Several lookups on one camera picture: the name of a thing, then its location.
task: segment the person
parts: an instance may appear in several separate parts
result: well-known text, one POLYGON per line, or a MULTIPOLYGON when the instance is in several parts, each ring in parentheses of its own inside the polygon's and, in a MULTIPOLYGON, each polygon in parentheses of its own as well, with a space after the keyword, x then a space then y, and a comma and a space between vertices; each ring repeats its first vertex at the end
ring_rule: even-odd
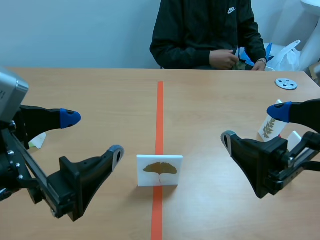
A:
POLYGON ((251 0, 162 0, 150 52, 165 69, 230 70, 238 46, 266 68, 266 50, 251 0))

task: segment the screw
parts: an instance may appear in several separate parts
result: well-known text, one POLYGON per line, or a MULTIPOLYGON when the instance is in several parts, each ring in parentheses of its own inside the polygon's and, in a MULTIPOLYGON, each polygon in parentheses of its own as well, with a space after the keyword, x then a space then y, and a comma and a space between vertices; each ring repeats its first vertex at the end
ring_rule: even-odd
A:
POLYGON ((55 218, 57 217, 57 213, 52 208, 51 208, 51 213, 52 213, 52 216, 54 216, 55 218))
POLYGON ((12 150, 7 151, 6 153, 7 153, 9 156, 13 156, 13 155, 15 155, 15 152, 14 152, 14 151, 12 151, 12 150))
POLYGON ((11 121, 10 127, 13 127, 14 130, 17 129, 17 125, 16 125, 15 121, 13 121, 13 120, 11 121))
POLYGON ((288 161, 288 168, 292 168, 294 166, 295 159, 291 156, 288 161))

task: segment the blue object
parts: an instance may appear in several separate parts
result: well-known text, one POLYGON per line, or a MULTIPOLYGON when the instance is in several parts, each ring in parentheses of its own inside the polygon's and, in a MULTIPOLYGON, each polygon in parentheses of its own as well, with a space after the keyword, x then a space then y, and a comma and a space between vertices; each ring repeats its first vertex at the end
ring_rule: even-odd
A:
POLYGON ((291 101, 275 104, 270 106, 266 112, 273 119, 279 120, 281 122, 289 123, 291 104, 292 104, 291 101))
POLYGON ((66 129, 76 125, 81 120, 80 113, 76 111, 67 111, 64 108, 60 109, 60 128, 66 129))
MULTIPOLYGON (((270 53, 271 53, 271 49, 272 49, 272 43, 270 43, 266 49, 265 49, 265 53, 266 53, 266 61, 269 61, 269 58, 270 58, 270 53)), ((242 54, 241 54, 241 57, 240 57, 242 60, 245 60, 245 63, 250 65, 250 66, 254 66, 255 64, 251 61, 250 57, 247 55, 246 51, 244 51, 242 54)))

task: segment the wristwatch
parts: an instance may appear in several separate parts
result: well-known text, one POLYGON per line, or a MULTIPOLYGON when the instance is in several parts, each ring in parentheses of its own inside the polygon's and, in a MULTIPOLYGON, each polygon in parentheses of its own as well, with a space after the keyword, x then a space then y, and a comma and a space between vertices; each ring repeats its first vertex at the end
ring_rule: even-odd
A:
POLYGON ((265 59, 265 58, 260 58, 258 61, 256 61, 256 63, 257 62, 263 62, 265 64, 265 66, 267 66, 267 59, 265 59))

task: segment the robotic arm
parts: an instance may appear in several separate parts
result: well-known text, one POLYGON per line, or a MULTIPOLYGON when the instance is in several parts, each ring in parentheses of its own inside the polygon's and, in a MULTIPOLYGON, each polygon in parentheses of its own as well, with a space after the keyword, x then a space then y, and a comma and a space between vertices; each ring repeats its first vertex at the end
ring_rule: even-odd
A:
POLYGON ((78 163, 61 157, 60 170, 46 176, 28 153, 29 142, 41 133, 72 127, 81 116, 65 109, 21 105, 28 89, 23 79, 0 68, 0 202, 27 189, 35 204, 46 201, 54 217, 68 214, 76 221, 114 171, 124 149, 114 145, 102 156, 78 163))
MULTIPOLYGON (((320 66, 315 72, 320 79, 320 66)), ((281 137, 259 142, 241 139, 233 131, 221 135, 222 143, 258 198, 275 195, 304 170, 320 172, 320 162, 312 161, 320 151, 319 109, 320 99, 286 102, 268 108, 267 113, 276 120, 304 125, 317 132, 307 132, 291 152, 287 151, 288 141, 281 137)))

